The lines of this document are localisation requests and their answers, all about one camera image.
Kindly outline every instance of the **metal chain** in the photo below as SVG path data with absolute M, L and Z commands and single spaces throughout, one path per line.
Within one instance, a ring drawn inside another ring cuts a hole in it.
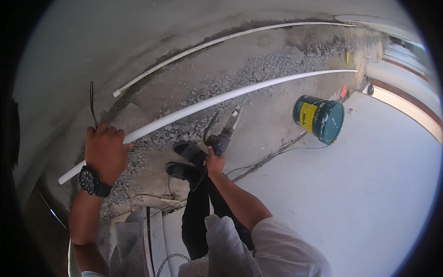
M 186 257 L 186 256 L 183 255 L 183 254 L 178 254 L 178 253 L 171 254 L 171 255 L 167 256 L 166 259 L 163 260 L 162 264 L 161 264 L 160 267 L 159 267 L 159 271 L 157 272 L 157 276 L 156 276 L 156 277 L 160 277 L 160 273 L 162 272 L 162 269 L 163 269 L 164 265 L 165 265 L 166 262 L 167 262 L 170 258 L 172 258 L 172 257 L 182 257 L 183 259 L 185 259 L 185 260 L 187 260 L 189 263 L 191 263 L 192 266 L 198 271 L 198 273 L 200 273 L 200 275 L 202 275 L 203 277 L 206 277 L 206 275 L 205 275 L 205 274 L 204 274 L 204 273 L 198 268 L 198 266 L 197 266 L 194 262 L 191 261 L 190 258 Z

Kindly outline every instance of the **watch face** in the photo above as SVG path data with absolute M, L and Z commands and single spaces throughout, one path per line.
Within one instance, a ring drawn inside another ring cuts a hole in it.
M 88 170 L 82 170 L 78 179 L 80 181 L 80 187 L 82 190 L 86 191 L 88 194 L 92 194 L 94 192 L 94 176 L 91 172 Z

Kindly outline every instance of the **white pvc pipe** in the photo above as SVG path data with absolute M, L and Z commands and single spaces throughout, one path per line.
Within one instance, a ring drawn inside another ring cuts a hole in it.
M 257 84 L 253 84 L 250 86 L 245 86 L 236 90 L 232 90 L 230 92 L 226 92 L 217 96 L 214 96 L 212 98 L 206 99 L 204 101 L 201 101 L 199 103 L 195 103 L 193 105 L 190 105 L 186 108 L 183 108 L 181 110 L 178 110 L 174 113 L 168 114 L 160 119 L 157 119 L 154 122 L 149 123 L 148 125 L 145 125 L 141 127 L 140 129 L 135 130 L 134 132 L 128 134 L 125 138 L 123 143 L 130 143 L 133 142 L 155 130 L 158 130 L 168 124 L 171 124 L 174 121 L 177 121 L 179 119 L 182 119 L 184 117 L 187 117 L 188 115 L 191 115 L 193 113 L 196 113 L 198 111 L 201 111 L 202 109 L 209 108 L 213 105 L 216 105 L 220 102 L 229 100 L 231 98 L 246 94 L 251 91 L 259 90 L 267 86 L 272 86 L 275 84 L 283 83 L 290 80 L 300 79 L 304 77 L 310 77 L 315 75 L 321 75 L 326 73 L 334 73 L 334 72 L 357 72 L 357 70 L 348 70 L 348 69 L 339 69 L 339 70 L 323 70 L 323 71 L 316 71 L 316 72 L 308 72 L 308 73 L 302 73 L 302 74 L 296 74 L 286 77 L 280 77 L 272 80 L 267 80 L 264 82 L 260 82 Z M 74 166 L 72 169 L 70 169 L 68 172 L 63 174 L 59 179 L 58 182 L 60 184 L 65 183 L 72 177 L 74 177 L 77 173 L 80 172 L 82 167 L 86 165 L 86 161 L 82 161 L 81 163 Z
M 142 74 L 138 75 L 137 77 L 135 77 L 133 80 L 131 80 L 129 83 L 127 83 L 126 85 L 124 85 L 123 87 L 117 89 L 116 91 L 113 92 L 114 97 L 118 97 L 120 94 L 122 94 L 126 89 L 128 89 L 130 86 L 132 86 L 133 84 L 137 83 L 138 81 L 140 81 L 141 79 L 143 79 L 144 77 L 148 76 L 149 74 L 159 70 L 160 68 L 162 68 L 163 66 L 166 66 L 168 64 L 170 64 L 171 62 L 175 62 L 178 59 L 183 58 L 184 56 L 187 56 L 189 54 L 192 54 L 194 52 L 197 52 L 198 50 L 201 50 L 203 48 L 209 47 L 211 45 L 223 42 L 225 40 L 228 39 L 233 39 L 242 35 L 247 35 L 247 34 L 252 34 L 255 32 L 259 32 L 259 31 L 265 31 L 265 30 L 269 30 L 269 29 L 276 29 L 276 28 L 283 28 L 283 27 L 290 27 L 290 26 L 300 26 L 300 25 L 338 25 L 338 26 L 346 26 L 346 27 L 361 27 L 361 28 L 365 28 L 364 26 L 359 26 L 359 25 L 352 25 L 352 24 L 344 24 L 344 23 L 334 23 L 334 22 L 296 22 L 296 23 L 284 23 L 284 24 L 277 24 L 277 25 L 270 25 L 270 26 L 265 26 L 265 27 L 260 27 L 260 28 L 255 28 L 255 29 L 251 29 L 251 30 L 247 30 L 247 31 L 242 31 L 239 33 L 235 33 L 232 35 L 227 35 L 224 36 L 222 38 L 219 39 L 215 39 L 215 40 L 211 40 L 209 42 L 206 42 L 204 44 L 200 44 L 196 47 L 193 47 L 189 50 L 186 50 L 178 55 L 175 55 L 172 58 L 167 59 L 166 61 L 159 63 L 158 65 L 152 67 L 151 69 L 143 72 Z

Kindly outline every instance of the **hand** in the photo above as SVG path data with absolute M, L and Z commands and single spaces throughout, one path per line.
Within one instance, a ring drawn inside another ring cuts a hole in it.
M 223 175 L 223 168 L 225 167 L 225 155 L 221 153 L 219 157 L 214 155 L 214 150 L 212 147 L 208 146 L 208 156 L 206 160 L 203 162 L 203 165 L 206 165 L 208 168 L 208 176 L 209 178 Z
M 112 186 L 128 165 L 131 144 L 122 144 L 124 131 L 100 123 L 97 130 L 86 130 L 86 165 L 98 174 L 102 183 Z

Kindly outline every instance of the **watch strap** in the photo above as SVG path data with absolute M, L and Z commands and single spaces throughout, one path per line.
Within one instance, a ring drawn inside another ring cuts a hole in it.
M 111 193 L 112 186 L 108 186 L 100 181 L 98 181 L 97 189 L 95 191 L 95 195 L 100 197 L 108 197 Z

